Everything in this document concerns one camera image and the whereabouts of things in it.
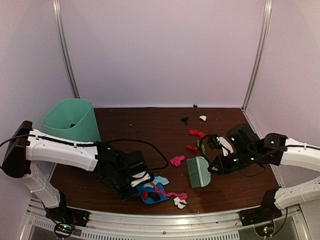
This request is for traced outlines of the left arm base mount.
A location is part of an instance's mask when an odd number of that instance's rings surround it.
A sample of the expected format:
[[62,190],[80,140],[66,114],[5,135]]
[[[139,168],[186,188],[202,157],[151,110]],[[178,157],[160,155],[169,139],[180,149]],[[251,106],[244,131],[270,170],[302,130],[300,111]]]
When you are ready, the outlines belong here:
[[59,191],[59,194],[60,202],[58,206],[55,208],[45,208],[46,217],[55,222],[86,227],[90,213],[86,210],[68,207],[65,194],[61,191]]

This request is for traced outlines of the blue plastic dustpan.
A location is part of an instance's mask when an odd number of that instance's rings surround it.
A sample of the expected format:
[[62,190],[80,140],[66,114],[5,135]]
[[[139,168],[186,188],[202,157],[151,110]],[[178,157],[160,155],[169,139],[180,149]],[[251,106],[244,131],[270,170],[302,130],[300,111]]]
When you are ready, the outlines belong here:
[[152,182],[139,184],[136,186],[136,189],[138,190],[138,195],[144,204],[157,204],[168,201],[170,197],[164,196],[162,193],[157,193],[153,185],[155,185],[159,190],[163,190],[167,193],[164,186],[169,183],[170,182],[166,177],[155,174]]

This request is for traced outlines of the mint green hand brush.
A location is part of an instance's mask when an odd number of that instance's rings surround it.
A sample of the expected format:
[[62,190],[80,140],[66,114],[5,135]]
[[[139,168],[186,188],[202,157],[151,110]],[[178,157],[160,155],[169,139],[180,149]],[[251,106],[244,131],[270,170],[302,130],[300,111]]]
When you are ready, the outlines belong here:
[[190,185],[193,189],[204,188],[211,182],[209,163],[202,156],[186,160]]

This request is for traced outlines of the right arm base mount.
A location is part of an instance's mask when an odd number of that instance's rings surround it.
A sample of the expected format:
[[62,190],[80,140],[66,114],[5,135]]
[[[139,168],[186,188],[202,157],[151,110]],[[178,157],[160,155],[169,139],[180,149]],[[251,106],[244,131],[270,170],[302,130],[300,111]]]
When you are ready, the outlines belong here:
[[282,211],[275,205],[275,195],[278,190],[278,188],[267,190],[260,206],[241,210],[239,217],[242,226],[256,225],[281,217]]

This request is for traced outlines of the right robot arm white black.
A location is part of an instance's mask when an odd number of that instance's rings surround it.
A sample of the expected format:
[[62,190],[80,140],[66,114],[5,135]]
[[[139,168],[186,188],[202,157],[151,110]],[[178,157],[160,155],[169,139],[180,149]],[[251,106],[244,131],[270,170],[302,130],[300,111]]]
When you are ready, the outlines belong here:
[[[207,170],[217,175],[227,175],[243,170],[253,164],[259,166],[295,166],[313,171],[320,170],[320,148],[279,133],[269,133],[264,138],[253,131],[247,123],[234,126],[227,132],[228,141],[235,151],[217,156],[208,162]],[[268,190],[261,206],[256,210],[259,220],[268,220],[276,209],[306,203],[320,198],[320,179],[288,188]]]

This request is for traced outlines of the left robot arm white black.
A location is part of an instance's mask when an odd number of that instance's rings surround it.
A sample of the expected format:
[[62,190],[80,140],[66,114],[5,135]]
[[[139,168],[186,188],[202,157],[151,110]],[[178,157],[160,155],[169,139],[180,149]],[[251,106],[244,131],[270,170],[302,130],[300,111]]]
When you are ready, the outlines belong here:
[[154,176],[149,172],[142,152],[130,153],[115,149],[105,142],[72,141],[45,134],[33,129],[32,122],[23,121],[8,145],[1,165],[3,172],[16,179],[23,179],[35,194],[61,222],[72,218],[66,207],[64,194],[47,182],[36,165],[37,161],[50,162],[100,174],[110,182],[121,200],[137,194],[137,186],[150,183]]

